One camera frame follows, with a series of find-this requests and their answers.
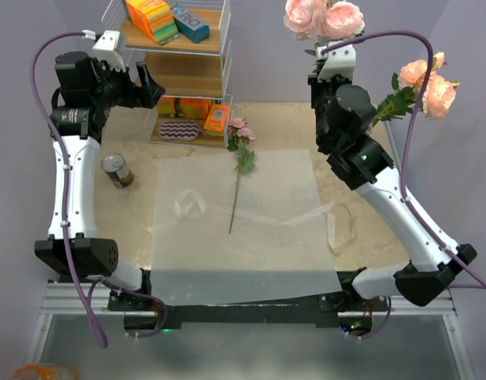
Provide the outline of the white bouquet wrapping paper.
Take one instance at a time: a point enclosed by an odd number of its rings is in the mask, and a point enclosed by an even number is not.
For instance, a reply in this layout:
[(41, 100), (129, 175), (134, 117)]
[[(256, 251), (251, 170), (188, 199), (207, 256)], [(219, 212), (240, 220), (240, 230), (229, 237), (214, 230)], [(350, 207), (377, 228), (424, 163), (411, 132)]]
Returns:
[[(232, 154), (167, 158), (158, 166), (155, 205), (189, 188), (231, 207)], [(307, 150), (260, 152), (241, 177), (236, 209), (292, 218), (322, 205)], [(153, 229), (153, 294), (171, 306), (215, 305), (336, 292), (340, 281), (327, 244), (325, 216), (300, 226), (269, 226), (208, 213), (203, 220)]]

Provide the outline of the pink rose bunch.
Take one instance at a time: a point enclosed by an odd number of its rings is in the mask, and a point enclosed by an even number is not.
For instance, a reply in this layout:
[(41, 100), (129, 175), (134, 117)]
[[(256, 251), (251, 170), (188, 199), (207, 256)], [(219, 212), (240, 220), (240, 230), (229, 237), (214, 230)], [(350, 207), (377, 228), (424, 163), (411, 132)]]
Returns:
[(227, 150), (235, 153), (236, 157), (236, 182), (235, 182), (235, 193), (234, 201), (232, 205), (230, 224), (229, 224), (229, 234), (232, 233), (234, 225), (234, 217), (237, 206), (237, 199), (239, 195), (239, 188), (241, 177), (244, 174), (251, 173), (255, 168), (255, 153), (252, 149), (253, 143), (256, 141), (256, 136), (254, 132), (248, 127), (248, 123), (245, 118), (234, 117), (228, 121), (227, 124), (228, 131), (228, 146)]

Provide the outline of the pink rose stem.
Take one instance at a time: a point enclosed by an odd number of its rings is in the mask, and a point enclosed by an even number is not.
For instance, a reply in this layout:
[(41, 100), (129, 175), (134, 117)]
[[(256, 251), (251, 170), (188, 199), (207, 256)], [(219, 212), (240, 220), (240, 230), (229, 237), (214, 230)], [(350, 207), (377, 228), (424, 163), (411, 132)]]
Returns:
[(393, 91), (378, 105), (372, 125), (412, 114), (416, 104), (420, 104), (419, 110), (427, 118), (443, 119), (449, 113), (459, 87), (459, 82), (449, 81), (438, 74), (438, 70), (447, 65), (443, 51), (434, 54), (423, 95), (420, 95), (420, 90), (426, 78), (427, 60), (418, 59), (403, 66), (399, 73), (394, 73), (391, 79)]
[(349, 1), (288, 0), (283, 23), (297, 40), (332, 42), (361, 36), (366, 23), (361, 9)]

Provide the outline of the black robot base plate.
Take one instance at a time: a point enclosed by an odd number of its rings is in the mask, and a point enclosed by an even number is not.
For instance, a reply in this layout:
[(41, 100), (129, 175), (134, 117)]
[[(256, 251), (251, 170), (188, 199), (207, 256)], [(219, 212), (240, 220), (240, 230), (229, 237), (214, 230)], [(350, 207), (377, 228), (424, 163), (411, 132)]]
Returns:
[(373, 329), (372, 313), (392, 309), (390, 297), (360, 298), (349, 287), (358, 274), (338, 272), (342, 290), (298, 298), (219, 305), (167, 306), (151, 296), (150, 272), (144, 270), (142, 288), (123, 291), (110, 285), (108, 309), (124, 312), (128, 333), (181, 329), (185, 324), (281, 324), (340, 328), (362, 336)]

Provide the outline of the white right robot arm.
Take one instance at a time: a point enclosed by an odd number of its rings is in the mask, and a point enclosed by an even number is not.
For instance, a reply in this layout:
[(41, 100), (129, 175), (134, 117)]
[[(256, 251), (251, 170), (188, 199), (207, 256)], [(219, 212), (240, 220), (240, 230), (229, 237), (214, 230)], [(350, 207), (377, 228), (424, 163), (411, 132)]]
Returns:
[[(477, 251), (447, 234), (436, 242), (433, 234), (439, 226), (416, 200), (402, 196), (393, 159), (367, 132), (376, 110), (365, 89), (339, 74), (329, 80), (310, 74), (308, 84), (318, 152), (326, 155), (332, 172), (380, 214), (409, 256), (391, 267), (342, 273), (344, 305), (359, 311), (372, 298), (392, 295), (416, 306), (428, 305), (476, 258)], [(406, 200), (412, 201), (413, 211)]]

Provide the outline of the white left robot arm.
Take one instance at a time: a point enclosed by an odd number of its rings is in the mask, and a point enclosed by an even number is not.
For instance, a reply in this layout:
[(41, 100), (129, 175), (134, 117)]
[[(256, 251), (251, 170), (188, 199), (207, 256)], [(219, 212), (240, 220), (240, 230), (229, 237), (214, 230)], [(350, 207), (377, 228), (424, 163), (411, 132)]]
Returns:
[(55, 152), (55, 206), (47, 238), (36, 241), (34, 253), (62, 277), (73, 273), (83, 280), (102, 279), (127, 289), (126, 301), (135, 310), (154, 300), (150, 273), (120, 259), (116, 242), (97, 235), (94, 182), (102, 132), (111, 108), (152, 109), (165, 90), (144, 62), (130, 70), (113, 69), (105, 61), (72, 51), (55, 59), (59, 87), (47, 114)]

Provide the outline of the cream printed ribbon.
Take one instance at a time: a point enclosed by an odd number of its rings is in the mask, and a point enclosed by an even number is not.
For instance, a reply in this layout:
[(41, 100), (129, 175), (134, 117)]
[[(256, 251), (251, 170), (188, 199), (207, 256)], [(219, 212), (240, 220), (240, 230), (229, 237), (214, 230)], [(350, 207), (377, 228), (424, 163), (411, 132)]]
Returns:
[[(349, 215), (348, 238), (343, 242), (336, 239), (337, 222), (333, 210), (337, 207), (343, 208)], [(179, 222), (203, 220), (210, 212), (229, 215), (230, 217), (240, 217), (263, 225), (287, 227), (300, 226), (311, 219), (325, 215), (328, 218), (326, 222), (328, 248), (336, 256), (346, 251), (357, 239), (355, 212), (352, 207), (343, 202), (332, 201), (325, 203), (292, 218), (276, 218), (267, 216), (262, 212), (233, 210), (231, 207), (208, 202), (204, 196), (191, 188), (180, 192), (169, 206), (162, 206), (157, 203), (154, 207), (153, 225), (148, 230), (173, 226)]]

